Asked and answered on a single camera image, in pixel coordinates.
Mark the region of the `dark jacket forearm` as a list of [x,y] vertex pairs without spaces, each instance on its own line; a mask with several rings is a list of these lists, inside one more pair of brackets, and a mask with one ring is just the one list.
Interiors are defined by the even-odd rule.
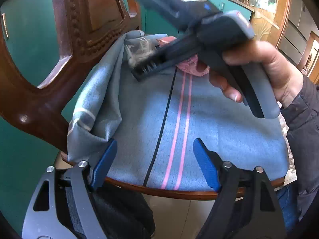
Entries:
[[297,209],[302,219],[318,192],[318,86],[303,77],[303,88],[281,109],[297,175]]

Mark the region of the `person's right hand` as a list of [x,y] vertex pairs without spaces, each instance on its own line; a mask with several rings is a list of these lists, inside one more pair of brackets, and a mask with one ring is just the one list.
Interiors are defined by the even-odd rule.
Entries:
[[260,63],[267,76],[275,98],[287,108],[303,88],[303,74],[270,43],[251,40],[222,54],[230,66]]

